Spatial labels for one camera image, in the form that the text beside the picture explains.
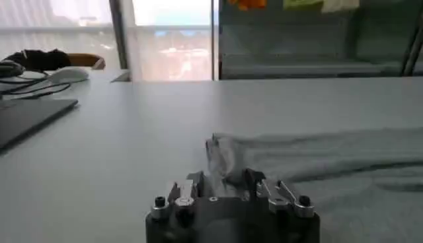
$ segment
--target black cable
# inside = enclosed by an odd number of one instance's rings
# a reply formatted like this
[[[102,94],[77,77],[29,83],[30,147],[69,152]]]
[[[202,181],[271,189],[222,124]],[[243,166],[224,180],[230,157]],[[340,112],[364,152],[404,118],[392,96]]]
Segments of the black cable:
[[[19,78],[19,79],[25,79],[27,81],[7,81],[7,80],[1,80],[0,79],[0,84],[4,84],[4,85],[29,85],[29,84],[32,84],[33,82],[36,82],[36,81],[41,81],[41,80],[44,81],[49,76],[48,73],[46,73],[44,71],[39,71],[39,70],[29,70],[29,71],[32,71],[32,72],[35,72],[35,73],[41,73],[44,76],[40,77],[40,78],[36,78],[36,79],[30,79],[30,78],[21,77],[21,76],[16,77],[16,78]]]
[[[69,86],[70,84],[71,83],[59,83],[59,84],[48,85],[48,86],[45,86],[45,87],[35,88],[35,89],[32,89],[32,90],[27,90],[27,91],[23,91],[23,92],[10,92],[8,94],[9,95],[30,94],[30,93],[33,93],[33,92],[37,92],[37,91],[40,91],[40,90],[47,89],[47,88],[53,88],[53,87],[58,87],[58,86],[63,86],[63,85]]]
[[[40,77],[40,78],[36,78],[36,79],[31,79],[30,81],[2,81],[0,79],[0,83],[6,84],[6,85],[20,85],[20,86],[15,87],[15,88],[10,88],[10,89],[7,89],[7,90],[1,90],[0,91],[0,95],[7,95],[7,94],[10,94],[12,92],[16,92],[18,90],[26,89],[28,87],[37,85],[37,84],[39,84],[39,83],[44,82],[45,80],[47,80],[47,78],[49,76],[44,71],[38,71],[38,70],[31,70],[31,71],[37,72],[37,73],[41,73],[44,76],[43,77]],[[20,78],[20,79],[28,79],[29,80],[29,78],[25,78],[25,77],[17,77],[17,78]]]
[[[51,94],[55,94],[55,93],[59,93],[61,91],[67,90],[68,88],[70,88],[72,86],[71,83],[62,83],[62,84],[59,84],[59,85],[66,85],[66,86],[61,88],[61,89],[55,90],[55,91],[44,92],[44,93],[41,93],[41,94],[34,94],[34,95],[30,95],[30,96],[16,98],[16,99],[13,99],[13,100],[35,100],[35,99],[38,99],[38,98],[43,97],[43,96],[47,96],[47,95],[51,95]]]

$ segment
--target screw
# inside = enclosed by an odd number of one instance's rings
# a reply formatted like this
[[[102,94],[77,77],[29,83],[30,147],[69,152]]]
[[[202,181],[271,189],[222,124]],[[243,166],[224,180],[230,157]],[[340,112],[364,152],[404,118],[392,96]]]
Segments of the screw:
[[[298,202],[301,206],[304,206],[304,207],[310,207],[311,206],[310,197],[307,197],[306,195],[299,196]]]
[[[156,197],[154,205],[156,207],[164,207],[166,205],[166,199],[164,197]]]

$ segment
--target laptop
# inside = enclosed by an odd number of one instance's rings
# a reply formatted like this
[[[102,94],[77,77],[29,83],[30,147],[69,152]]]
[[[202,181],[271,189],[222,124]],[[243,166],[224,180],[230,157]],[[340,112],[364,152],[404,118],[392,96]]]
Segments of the laptop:
[[[76,100],[0,100],[0,153],[70,111]]]

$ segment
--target gray cloth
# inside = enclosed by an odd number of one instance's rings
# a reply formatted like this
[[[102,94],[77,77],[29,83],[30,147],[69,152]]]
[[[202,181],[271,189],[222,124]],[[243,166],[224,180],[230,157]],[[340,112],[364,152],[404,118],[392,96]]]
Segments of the gray cloth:
[[[308,195],[322,242],[423,242],[423,128],[207,141],[218,196],[239,196],[241,170]]]

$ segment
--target computer mouse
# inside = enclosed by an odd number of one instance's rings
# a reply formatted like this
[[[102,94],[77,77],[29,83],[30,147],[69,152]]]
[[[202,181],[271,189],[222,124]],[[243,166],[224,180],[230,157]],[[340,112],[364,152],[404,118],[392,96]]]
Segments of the computer mouse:
[[[88,71],[82,67],[63,67],[52,73],[48,80],[52,83],[77,83],[88,78]]]

